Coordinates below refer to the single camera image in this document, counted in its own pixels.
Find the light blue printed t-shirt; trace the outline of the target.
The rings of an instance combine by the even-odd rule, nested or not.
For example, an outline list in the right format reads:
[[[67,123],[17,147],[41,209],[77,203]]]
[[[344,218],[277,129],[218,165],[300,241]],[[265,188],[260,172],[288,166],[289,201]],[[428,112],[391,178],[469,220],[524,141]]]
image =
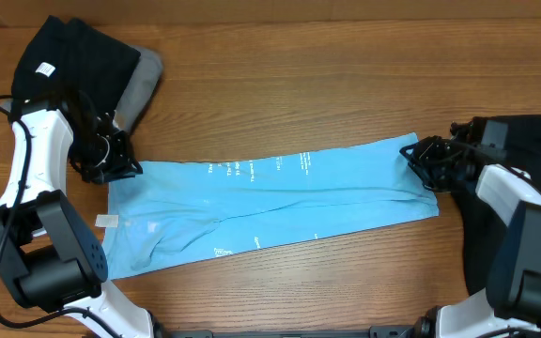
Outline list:
[[[141,175],[109,186],[109,275],[436,217],[435,195],[400,153],[416,140],[249,161],[146,161]]]

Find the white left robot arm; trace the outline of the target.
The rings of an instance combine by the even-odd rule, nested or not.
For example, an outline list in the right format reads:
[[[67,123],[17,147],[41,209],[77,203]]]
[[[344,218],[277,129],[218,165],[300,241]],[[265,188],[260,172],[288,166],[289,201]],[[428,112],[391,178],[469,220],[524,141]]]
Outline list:
[[[0,324],[72,317],[99,337],[161,337],[152,314],[108,279],[104,250],[66,196],[73,131],[48,108],[11,115],[15,149],[0,198]]]

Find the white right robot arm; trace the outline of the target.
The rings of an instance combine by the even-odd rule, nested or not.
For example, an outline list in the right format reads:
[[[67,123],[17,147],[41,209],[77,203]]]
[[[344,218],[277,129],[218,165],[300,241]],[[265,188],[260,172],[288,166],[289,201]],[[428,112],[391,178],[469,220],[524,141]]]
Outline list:
[[[401,155],[463,217],[469,296],[406,337],[541,337],[541,140],[425,138]]]

